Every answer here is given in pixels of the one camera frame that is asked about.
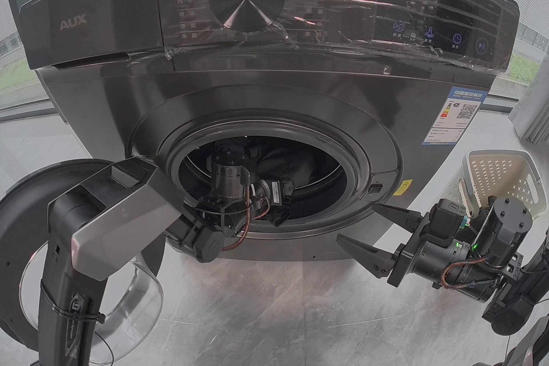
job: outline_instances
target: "marble floor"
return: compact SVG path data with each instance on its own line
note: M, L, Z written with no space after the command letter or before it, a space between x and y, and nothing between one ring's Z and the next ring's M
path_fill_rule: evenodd
M463 154L472 148L526 149L549 181L549 145L520 142L507 115L479 112L411 208L430 208ZM0 124L0 190L29 172L88 156L57 116ZM520 251L529 259L549 224L541 216ZM408 233L392 227L377 246L394 251ZM485 305L435 290L407 276L398 289L353 260L199 264L166 249L158 276L162 315L143 344L119 366L472 366L504 359L518 334L495 335L481 319ZM28 365L37 354L0 334L0 365Z

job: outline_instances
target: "energy label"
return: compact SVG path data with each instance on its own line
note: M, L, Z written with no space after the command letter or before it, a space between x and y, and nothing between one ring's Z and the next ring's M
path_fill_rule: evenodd
M488 92L452 87L422 145L455 145Z

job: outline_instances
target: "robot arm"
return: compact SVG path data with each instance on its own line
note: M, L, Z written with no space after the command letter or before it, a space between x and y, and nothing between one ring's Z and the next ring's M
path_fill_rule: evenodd
M139 157L107 166L50 203L38 313L41 366L89 364L94 329L106 318L100 314L106 280L160 234L176 250L210 262L233 247L223 249L225 237L247 230L251 217L276 204L270 188L284 190L287 182L250 183L248 170L229 161L214 159L212 191L195 207Z
M523 256L517 252L532 227L532 217L516 198L490 197L489 205L472 219L463 206L444 199L425 216L386 205L376 205L374 211L412 236L390 253L339 235L339 245L351 257L377 278L388 277L395 287L406 274L415 273L437 289L455 289L483 302L492 297L483 318L499 335L522 328L549 291L547 236L528 264L523 266ZM536 366L547 352L549 316L541 318L496 366Z

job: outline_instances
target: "control panel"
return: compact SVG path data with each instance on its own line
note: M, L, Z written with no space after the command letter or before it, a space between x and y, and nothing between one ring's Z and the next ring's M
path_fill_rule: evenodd
M513 0L159 0L164 45L290 44L502 70Z

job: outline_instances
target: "laundry basket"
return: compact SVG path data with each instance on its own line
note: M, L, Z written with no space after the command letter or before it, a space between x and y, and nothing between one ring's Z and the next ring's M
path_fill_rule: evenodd
M488 205L491 195L517 198L533 219L547 208L545 191L532 157L526 151L516 150L468 151L462 166L438 198L464 205L469 216L474 217L481 206Z

